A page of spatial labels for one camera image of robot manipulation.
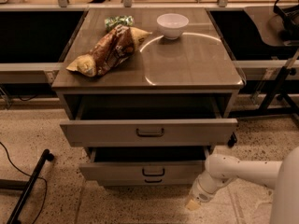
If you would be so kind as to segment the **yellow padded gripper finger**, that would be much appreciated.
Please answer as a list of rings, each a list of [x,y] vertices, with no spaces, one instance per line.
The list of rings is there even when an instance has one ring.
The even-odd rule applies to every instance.
[[[195,211],[200,208],[200,203],[197,202],[192,195],[188,195],[185,201],[185,207],[190,211]]]

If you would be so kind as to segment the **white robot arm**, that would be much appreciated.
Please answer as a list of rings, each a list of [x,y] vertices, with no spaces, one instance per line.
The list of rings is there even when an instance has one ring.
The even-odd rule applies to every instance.
[[[204,172],[193,181],[185,206],[196,210],[237,178],[274,191],[270,224],[299,224],[299,147],[283,161],[241,161],[222,154],[207,156]]]

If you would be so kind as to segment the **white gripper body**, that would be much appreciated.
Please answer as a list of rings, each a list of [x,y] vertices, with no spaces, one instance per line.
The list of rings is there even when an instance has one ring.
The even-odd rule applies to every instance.
[[[220,189],[221,181],[210,175],[199,175],[193,182],[190,195],[197,203],[210,202]]]

